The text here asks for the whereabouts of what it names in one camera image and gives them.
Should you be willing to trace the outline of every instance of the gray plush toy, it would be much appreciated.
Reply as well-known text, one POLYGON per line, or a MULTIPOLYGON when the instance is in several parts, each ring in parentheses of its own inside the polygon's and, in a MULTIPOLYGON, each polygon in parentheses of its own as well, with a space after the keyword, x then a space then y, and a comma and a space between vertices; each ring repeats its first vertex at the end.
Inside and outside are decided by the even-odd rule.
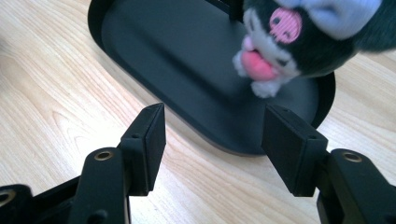
POLYGON ((245 0, 244 24, 233 64, 261 98, 295 77, 328 75, 360 51, 396 48, 396 0, 245 0))

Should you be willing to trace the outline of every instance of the plush toy's mouth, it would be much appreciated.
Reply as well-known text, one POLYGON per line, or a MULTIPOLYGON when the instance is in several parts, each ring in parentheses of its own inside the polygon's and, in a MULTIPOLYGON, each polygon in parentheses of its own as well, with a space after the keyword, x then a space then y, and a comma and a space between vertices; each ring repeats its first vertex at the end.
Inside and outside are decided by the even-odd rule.
POLYGON ((276 78, 273 66, 255 49, 251 51, 243 51, 241 62, 245 67, 247 74, 253 80, 268 81, 276 78))

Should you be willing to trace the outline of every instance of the light wood surface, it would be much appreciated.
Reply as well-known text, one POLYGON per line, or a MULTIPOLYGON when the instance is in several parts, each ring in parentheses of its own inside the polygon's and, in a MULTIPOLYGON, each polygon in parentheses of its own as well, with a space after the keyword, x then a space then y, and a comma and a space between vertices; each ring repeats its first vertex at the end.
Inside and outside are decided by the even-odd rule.
MULTIPOLYGON (((0 186, 34 195, 80 174, 157 103, 93 42, 88 0, 0 1, 0 186)), ((396 185, 396 53, 358 55, 337 70, 329 150, 369 157, 396 185)), ((166 111, 155 190, 131 198, 134 223, 319 223, 315 198, 294 198, 268 158, 210 146, 166 111)))

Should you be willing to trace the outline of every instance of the pink fabric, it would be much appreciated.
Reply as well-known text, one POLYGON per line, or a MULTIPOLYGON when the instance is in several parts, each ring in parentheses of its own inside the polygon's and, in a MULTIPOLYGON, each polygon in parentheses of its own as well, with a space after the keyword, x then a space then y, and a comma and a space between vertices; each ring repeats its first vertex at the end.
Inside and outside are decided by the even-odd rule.
POLYGON ((289 44, 300 35, 303 21, 298 12, 283 7, 274 11, 270 19, 270 34, 277 42, 289 44))
POLYGON ((276 78, 272 65, 265 61, 257 51, 244 51, 241 61, 247 74, 255 81, 268 81, 276 78))

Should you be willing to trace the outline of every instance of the black clamp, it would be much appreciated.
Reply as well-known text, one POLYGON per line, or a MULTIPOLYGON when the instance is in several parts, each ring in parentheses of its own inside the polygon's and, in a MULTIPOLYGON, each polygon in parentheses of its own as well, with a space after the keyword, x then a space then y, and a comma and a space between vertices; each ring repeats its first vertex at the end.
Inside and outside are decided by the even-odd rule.
POLYGON ((0 188, 0 222, 130 223, 129 196, 154 188, 165 140, 164 105, 144 108, 117 147, 87 156, 81 176, 35 197, 27 186, 0 188))
POLYGON ((296 197, 318 188, 322 223, 396 223, 396 188, 358 152, 326 150, 328 140, 290 110, 268 105, 262 148, 296 197))

